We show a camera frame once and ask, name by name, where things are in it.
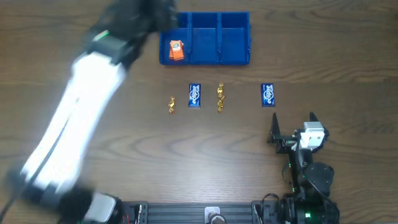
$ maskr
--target blue bin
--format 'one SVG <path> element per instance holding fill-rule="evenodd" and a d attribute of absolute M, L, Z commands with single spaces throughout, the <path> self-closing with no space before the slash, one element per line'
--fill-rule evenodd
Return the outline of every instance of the blue bin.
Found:
<path fill-rule="evenodd" d="M 247 65 L 250 62 L 248 12 L 181 12 L 177 29 L 159 37 L 162 65 Z M 184 44 L 184 60 L 169 59 L 170 41 Z"/>

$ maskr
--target robotic arm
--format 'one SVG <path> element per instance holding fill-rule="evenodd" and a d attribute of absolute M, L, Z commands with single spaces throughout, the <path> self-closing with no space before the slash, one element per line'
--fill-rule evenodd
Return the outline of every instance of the robotic arm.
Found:
<path fill-rule="evenodd" d="M 105 106 L 139 57 L 151 32 L 177 23 L 173 1 L 119 0 L 90 29 L 85 52 L 72 65 L 72 77 L 39 145 L 22 169 L 12 174 L 15 192 L 58 211 L 63 222 L 120 223 L 118 198 L 78 186 L 86 149 Z"/>

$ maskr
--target blue wrapper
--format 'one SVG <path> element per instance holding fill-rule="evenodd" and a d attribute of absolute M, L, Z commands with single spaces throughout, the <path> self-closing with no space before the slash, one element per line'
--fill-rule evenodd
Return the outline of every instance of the blue wrapper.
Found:
<path fill-rule="evenodd" d="M 273 83 L 261 84 L 261 100 L 262 106 L 275 106 Z"/>
<path fill-rule="evenodd" d="M 189 107 L 199 108 L 200 107 L 200 84 L 191 83 L 189 84 Z"/>

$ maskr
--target wood grain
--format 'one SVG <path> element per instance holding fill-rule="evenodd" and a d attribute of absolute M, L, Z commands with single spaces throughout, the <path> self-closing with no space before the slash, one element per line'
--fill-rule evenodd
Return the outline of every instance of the wood grain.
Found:
<path fill-rule="evenodd" d="M 110 1 L 0 2 L 0 174 L 42 137 L 81 50 Z M 314 154 L 335 168 L 331 199 L 341 223 L 398 222 L 398 3 L 395 0 L 184 0 L 183 11 L 250 11 L 247 67 L 163 67 L 156 35 L 108 105 L 83 176 L 123 200 L 250 202 L 289 192 L 285 155 L 265 143 L 276 112 L 282 132 L 310 111 L 329 129 Z M 199 110 L 189 83 L 202 83 Z M 225 83 L 225 108 L 216 88 Z M 275 108 L 259 85 L 275 83 Z M 176 113 L 168 114 L 170 95 Z M 8 191 L 0 191 L 4 204 Z M 5 223 L 55 223 L 18 202 Z"/>

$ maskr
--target orange candy wrapper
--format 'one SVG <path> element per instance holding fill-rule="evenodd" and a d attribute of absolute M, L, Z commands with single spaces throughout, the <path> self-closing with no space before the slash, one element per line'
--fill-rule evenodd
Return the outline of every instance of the orange candy wrapper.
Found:
<path fill-rule="evenodd" d="M 170 53 L 169 58 L 172 60 L 183 60 L 184 59 L 184 44 L 181 40 L 170 41 Z"/>

